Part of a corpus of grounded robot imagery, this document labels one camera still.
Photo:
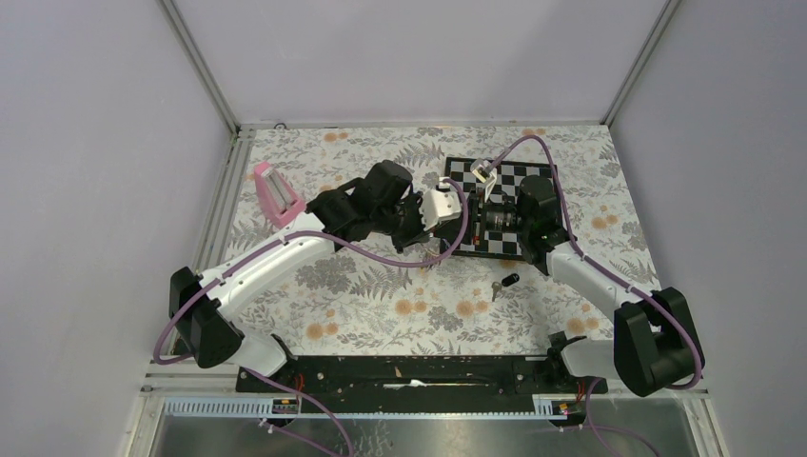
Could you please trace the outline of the keyring with coloured keys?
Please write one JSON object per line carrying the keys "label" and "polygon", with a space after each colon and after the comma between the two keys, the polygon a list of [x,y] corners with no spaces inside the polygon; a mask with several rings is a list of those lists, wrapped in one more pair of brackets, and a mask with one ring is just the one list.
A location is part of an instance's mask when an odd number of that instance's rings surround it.
{"label": "keyring with coloured keys", "polygon": [[441,244],[435,242],[420,245],[420,251],[423,261],[430,261],[442,255]]}

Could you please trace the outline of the key with black fob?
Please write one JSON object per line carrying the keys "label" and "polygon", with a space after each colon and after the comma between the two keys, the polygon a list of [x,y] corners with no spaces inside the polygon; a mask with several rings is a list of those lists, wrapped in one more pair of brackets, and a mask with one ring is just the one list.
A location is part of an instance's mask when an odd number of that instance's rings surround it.
{"label": "key with black fob", "polygon": [[520,281],[520,275],[518,273],[511,273],[502,278],[500,281],[493,282],[491,285],[492,290],[491,301],[495,302],[498,295],[504,288],[509,288],[510,286],[515,285],[519,281]]}

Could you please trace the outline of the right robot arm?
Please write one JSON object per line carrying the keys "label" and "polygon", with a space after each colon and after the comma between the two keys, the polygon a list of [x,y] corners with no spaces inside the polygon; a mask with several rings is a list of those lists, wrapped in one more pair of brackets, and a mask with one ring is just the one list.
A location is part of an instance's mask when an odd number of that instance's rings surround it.
{"label": "right robot arm", "polygon": [[514,234],[525,262],[572,288],[613,325],[610,340],[559,339],[545,370],[554,390],[568,392],[583,378],[619,379],[639,397],[688,389],[702,378],[705,358],[684,295],[675,288],[646,292],[584,253],[567,228],[567,210],[554,180],[522,179],[516,196],[489,201],[491,187],[469,196],[472,241]]}

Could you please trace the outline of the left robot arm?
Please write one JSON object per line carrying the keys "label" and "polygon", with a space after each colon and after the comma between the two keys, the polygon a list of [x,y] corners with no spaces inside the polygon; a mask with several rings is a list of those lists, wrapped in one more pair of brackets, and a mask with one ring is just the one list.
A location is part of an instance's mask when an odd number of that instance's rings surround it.
{"label": "left robot arm", "polygon": [[165,357],[156,348],[155,363],[191,360],[200,369],[234,364],[257,372],[271,390],[287,389],[296,368],[275,337],[237,327],[243,308],[299,268],[342,248],[390,267],[426,267],[425,261],[384,258],[358,244],[373,233],[387,236],[398,252],[424,242],[446,221],[463,214],[462,191],[448,177],[428,191],[416,191],[406,168],[383,160],[366,176],[320,192],[284,227],[247,252],[202,272],[175,270],[169,279],[169,322],[158,341],[165,342],[175,331],[187,351]]}

